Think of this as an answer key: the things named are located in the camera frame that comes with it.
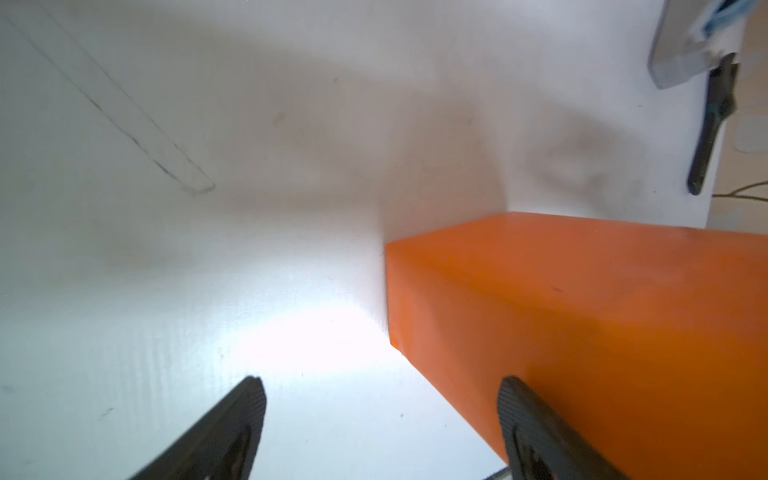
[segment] wire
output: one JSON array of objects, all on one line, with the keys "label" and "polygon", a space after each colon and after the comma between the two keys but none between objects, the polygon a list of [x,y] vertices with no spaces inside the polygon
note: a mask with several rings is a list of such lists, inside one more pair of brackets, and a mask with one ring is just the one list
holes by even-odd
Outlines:
[{"label": "wire", "polygon": [[768,180],[763,180],[761,182],[756,182],[754,184],[745,185],[743,187],[737,188],[736,190],[730,192],[728,195],[735,195],[735,194],[738,194],[739,192],[743,192],[752,187],[760,187],[761,185],[768,185]]},{"label": "wire", "polygon": [[740,198],[742,200],[755,200],[758,202],[768,202],[768,198],[755,197],[754,195],[735,195],[735,194],[715,194],[712,198]]}]

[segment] orange box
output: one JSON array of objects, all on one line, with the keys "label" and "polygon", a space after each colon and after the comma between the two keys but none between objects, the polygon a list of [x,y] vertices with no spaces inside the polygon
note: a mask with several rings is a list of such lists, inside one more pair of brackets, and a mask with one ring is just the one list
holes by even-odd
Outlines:
[{"label": "orange box", "polygon": [[503,214],[386,266],[392,344],[502,458],[516,375],[634,480],[768,478],[768,237]]}]

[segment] black cable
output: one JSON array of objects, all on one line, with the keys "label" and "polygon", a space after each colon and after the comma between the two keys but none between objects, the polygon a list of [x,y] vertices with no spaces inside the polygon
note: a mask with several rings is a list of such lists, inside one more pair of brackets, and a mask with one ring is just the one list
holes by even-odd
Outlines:
[{"label": "black cable", "polygon": [[734,194],[715,194],[712,198],[740,198],[742,200],[755,200],[758,202],[768,202],[768,198],[755,197],[754,195],[734,195]]}]

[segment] white surface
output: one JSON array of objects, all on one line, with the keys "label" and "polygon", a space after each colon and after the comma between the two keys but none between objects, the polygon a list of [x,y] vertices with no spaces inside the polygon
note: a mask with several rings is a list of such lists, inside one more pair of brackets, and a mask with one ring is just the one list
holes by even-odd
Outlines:
[{"label": "white surface", "polygon": [[[246,374],[252,478],[501,468],[388,346],[383,244],[507,209],[702,227],[705,78],[654,87],[661,4],[62,0],[48,59],[3,3],[0,478],[127,478]],[[78,44],[212,191],[86,98]]]}]

